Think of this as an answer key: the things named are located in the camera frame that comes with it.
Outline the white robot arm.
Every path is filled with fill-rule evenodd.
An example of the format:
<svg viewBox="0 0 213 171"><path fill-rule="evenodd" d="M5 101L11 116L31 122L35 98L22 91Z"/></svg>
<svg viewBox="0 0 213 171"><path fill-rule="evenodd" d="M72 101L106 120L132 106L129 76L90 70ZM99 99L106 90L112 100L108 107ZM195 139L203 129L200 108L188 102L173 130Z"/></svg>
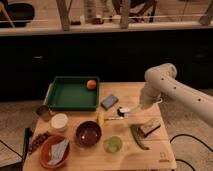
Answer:
<svg viewBox="0 0 213 171"><path fill-rule="evenodd" d="M213 97L178 82L177 69L171 63L149 68L145 85L140 91L139 104L143 109L151 107L164 93L194 111L201 120L213 127Z"/></svg>

